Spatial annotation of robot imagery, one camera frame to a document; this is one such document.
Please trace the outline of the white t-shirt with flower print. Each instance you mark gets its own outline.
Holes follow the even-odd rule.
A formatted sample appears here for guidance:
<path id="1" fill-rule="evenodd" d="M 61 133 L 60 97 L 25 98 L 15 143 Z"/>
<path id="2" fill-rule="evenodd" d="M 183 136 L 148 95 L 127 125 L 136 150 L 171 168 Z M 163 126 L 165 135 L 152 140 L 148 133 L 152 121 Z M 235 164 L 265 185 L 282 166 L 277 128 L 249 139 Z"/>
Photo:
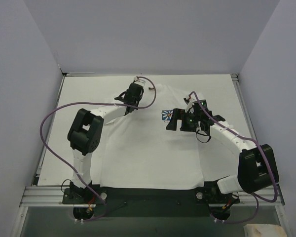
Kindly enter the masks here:
<path id="1" fill-rule="evenodd" d="M 189 190 L 204 185 L 194 133 L 168 131 L 173 109 L 186 108 L 187 91 L 156 85 L 140 106 L 116 119 L 107 136 L 100 184 L 113 188 Z"/>

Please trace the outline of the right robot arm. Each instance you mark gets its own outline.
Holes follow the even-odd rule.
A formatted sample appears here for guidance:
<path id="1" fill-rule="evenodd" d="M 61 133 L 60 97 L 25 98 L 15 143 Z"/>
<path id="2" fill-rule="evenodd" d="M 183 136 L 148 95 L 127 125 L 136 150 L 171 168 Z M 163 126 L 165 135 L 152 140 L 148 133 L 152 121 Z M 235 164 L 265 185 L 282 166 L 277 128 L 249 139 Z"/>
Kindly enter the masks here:
<path id="1" fill-rule="evenodd" d="M 252 138 L 245 138 L 220 115 L 212 114 L 206 100 L 187 101 L 185 109 L 174 108 L 166 130 L 176 131 L 178 122 L 180 131 L 214 138 L 227 147 L 238 159 L 234 175 L 205 181 L 222 195 L 234 192 L 255 193 L 269 186 L 277 185 L 279 173 L 274 151 L 268 144 L 259 145 Z"/>

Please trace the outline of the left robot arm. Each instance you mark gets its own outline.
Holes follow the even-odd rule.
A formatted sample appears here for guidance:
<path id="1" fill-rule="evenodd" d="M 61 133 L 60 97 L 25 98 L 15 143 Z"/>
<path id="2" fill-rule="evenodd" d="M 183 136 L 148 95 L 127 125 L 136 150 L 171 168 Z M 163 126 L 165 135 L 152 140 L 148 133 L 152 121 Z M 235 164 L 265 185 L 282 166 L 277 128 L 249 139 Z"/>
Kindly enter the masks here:
<path id="1" fill-rule="evenodd" d="M 74 198 L 80 203 L 91 199 L 91 190 L 87 185 L 92 184 L 90 168 L 93 152 L 100 143 L 103 126 L 113 120 L 134 111 L 144 93 L 145 81 L 139 79 L 129 85 L 129 88 L 114 98 L 112 106 L 102 106 L 91 111 L 78 110 L 68 133 L 68 141 L 73 150 L 75 168 L 70 183 Z"/>

